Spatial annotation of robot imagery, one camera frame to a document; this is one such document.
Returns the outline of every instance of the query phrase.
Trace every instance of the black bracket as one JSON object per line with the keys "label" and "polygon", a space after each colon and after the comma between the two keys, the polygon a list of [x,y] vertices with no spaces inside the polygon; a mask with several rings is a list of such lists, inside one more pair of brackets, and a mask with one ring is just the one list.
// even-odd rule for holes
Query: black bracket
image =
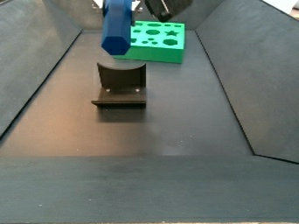
{"label": "black bracket", "polygon": [[97,63],[101,83],[99,98],[92,103],[105,105],[145,105],[145,64],[131,69],[115,69]]}

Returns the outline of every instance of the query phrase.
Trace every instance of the blue block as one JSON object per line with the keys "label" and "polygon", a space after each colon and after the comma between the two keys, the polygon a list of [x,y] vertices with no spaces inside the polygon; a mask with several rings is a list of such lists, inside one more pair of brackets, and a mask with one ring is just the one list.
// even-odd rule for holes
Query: blue block
{"label": "blue block", "polygon": [[107,0],[101,47],[111,55],[125,55],[131,47],[132,0]]}

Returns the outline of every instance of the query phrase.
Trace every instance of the bin floor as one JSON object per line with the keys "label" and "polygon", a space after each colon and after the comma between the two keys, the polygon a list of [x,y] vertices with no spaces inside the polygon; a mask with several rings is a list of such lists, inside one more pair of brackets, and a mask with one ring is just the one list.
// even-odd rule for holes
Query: bin floor
{"label": "bin floor", "polygon": [[251,155],[217,76],[193,31],[183,64],[147,63],[147,108],[97,109],[97,62],[135,67],[85,32],[22,112],[0,156]]}

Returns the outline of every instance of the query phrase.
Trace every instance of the shape hole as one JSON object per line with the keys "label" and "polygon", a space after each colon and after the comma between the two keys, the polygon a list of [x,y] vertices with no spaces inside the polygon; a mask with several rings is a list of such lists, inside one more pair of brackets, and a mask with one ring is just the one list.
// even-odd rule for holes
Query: shape hole
{"label": "shape hole", "polygon": [[148,24],[148,26],[157,27],[157,26],[161,26],[161,25],[160,24]]}
{"label": "shape hole", "polygon": [[171,39],[171,38],[165,39],[165,40],[163,41],[163,43],[164,43],[165,45],[168,45],[168,46],[176,46],[176,45],[177,45],[177,41],[176,41],[175,39]]}
{"label": "shape hole", "polygon": [[157,35],[160,32],[157,30],[148,30],[145,33],[149,35]]}

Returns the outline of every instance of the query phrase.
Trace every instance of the green block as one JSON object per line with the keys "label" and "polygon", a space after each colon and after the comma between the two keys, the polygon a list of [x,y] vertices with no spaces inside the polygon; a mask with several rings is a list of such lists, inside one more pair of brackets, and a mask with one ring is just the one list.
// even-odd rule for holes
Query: green block
{"label": "green block", "polygon": [[131,48],[124,60],[183,63],[184,24],[136,21],[131,29]]}

